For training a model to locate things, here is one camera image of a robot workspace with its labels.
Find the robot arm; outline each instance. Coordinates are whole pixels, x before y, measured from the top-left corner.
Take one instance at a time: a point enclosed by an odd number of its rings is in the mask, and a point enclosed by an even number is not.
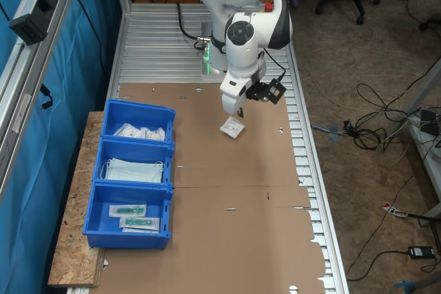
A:
[[[288,0],[274,0],[272,12],[237,12],[255,8],[262,0],[202,1],[213,20],[210,64],[220,70],[225,70],[221,67],[226,61],[219,61],[225,55],[213,44],[225,41],[228,71],[220,86],[224,110],[229,114],[237,112],[246,98],[277,103],[286,89],[276,79],[269,85],[261,83],[266,65],[258,48],[281,49],[289,43],[292,23]]]

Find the blue face mask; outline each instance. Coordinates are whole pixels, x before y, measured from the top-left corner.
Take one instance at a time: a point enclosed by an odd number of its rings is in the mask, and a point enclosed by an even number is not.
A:
[[[164,164],[126,162],[113,158],[101,168],[100,178],[106,166],[105,179],[128,180],[133,182],[162,182]]]

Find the packaged item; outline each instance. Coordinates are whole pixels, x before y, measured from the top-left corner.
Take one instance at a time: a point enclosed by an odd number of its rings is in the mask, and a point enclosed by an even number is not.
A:
[[[236,138],[242,132],[244,127],[245,126],[241,122],[236,120],[233,116],[230,116],[227,119],[227,122],[220,127],[220,130],[229,136]]]
[[[162,127],[157,129],[156,131],[149,130],[146,127],[141,128],[141,132],[143,132],[145,139],[152,139],[152,140],[165,140],[165,131]]]
[[[129,180],[132,182],[162,182],[164,164],[126,162],[113,158],[101,168],[100,178],[110,180]]]
[[[128,138],[143,138],[144,133],[129,123],[124,123],[113,135]]]
[[[143,229],[131,229],[129,227],[124,227],[123,232],[134,232],[134,233],[159,233],[159,231],[153,230],[143,230]]]
[[[156,217],[121,217],[119,227],[159,231],[159,222]]]
[[[146,204],[119,204],[109,206],[109,217],[145,216]]]

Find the cardboard sheet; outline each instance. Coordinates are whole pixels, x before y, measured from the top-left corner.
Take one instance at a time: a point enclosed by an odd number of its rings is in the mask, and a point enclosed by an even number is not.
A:
[[[228,119],[219,84],[122,84],[124,100],[176,110],[175,187],[298,187],[285,98],[277,105],[245,101],[236,139],[220,131]],[[306,189],[298,207],[309,205]]]
[[[106,250],[109,266],[90,293],[325,293],[322,250],[308,212],[288,207],[289,190],[175,189],[167,248]]]
[[[174,161],[183,167],[174,168],[166,249],[106,250],[91,294],[325,292],[309,213],[293,208],[309,207],[309,196],[284,98],[247,101],[245,117],[235,116],[246,128],[233,139],[219,129],[229,117],[219,84],[122,84],[119,96],[176,110]]]

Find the floor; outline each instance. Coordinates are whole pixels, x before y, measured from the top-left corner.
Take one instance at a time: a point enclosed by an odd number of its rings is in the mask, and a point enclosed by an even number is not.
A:
[[[352,0],[334,0],[323,7],[322,15],[314,14],[318,0],[300,0],[300,7],[293,12],[294,49],[311,124],[342,129],[344,120],[354,122],[366,114],[335,105],[318,88],[341,105],[375,109],[359,97],[357,84],[369,84],[385,101],[391,101],[441,54],[440,36],[432,30],[420,32],[402,2],[381,0],[375,6],[372,0],[362,1],[366,11],[363,26],[356,25],[358,13]],[[409,0],[409,9],[420,20],[437,13],[441,16],[441,0]],[[395,106],[405,105],[417,89],[418,84]],[[440,91],[436,88],[424,104],[440,106]],[[368,92],[362,90],[375,100]],[[371,129],[389,126],[384,116],[366,125]],[[415,176],[400,192],[395,207],[423,214],[438,203],[415,146],[411,144],[404,157],[392,165],[409,145],[405,133],[400,137],[402,143],[391,144],[386,152],[361,150],[352,138],[335,139],[317,131],[314,140],[345,270],[380,224],[383,204],[393,202],[412,174]],[[430,229],[420,228],[416,220],[388,215],[348,278],[362,276],[379,252],[406,251],[411,245],[434,246]],[[357,294],[402,293],[392,289],[392,284],[426,277],[420,268],[429,262],[410,260],[405,255],[383,255],[364,280],[349,283],[349,290]],[[441,283],[418,293],[441,293]]]

